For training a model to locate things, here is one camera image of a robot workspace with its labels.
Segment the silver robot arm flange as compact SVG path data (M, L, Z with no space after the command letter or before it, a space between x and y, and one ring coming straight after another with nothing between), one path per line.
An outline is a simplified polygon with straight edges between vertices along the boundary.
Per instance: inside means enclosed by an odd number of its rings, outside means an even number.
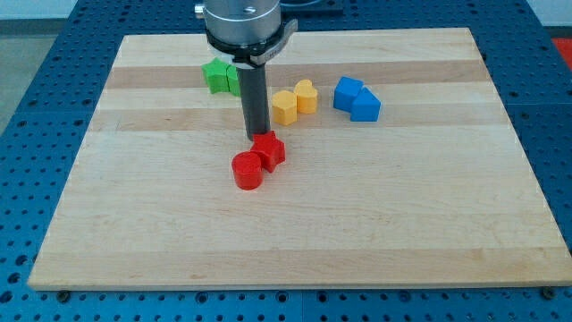
M240 69L265 66L288 44L298 21L285 21L279 0L204 0L194 7L211 51Z

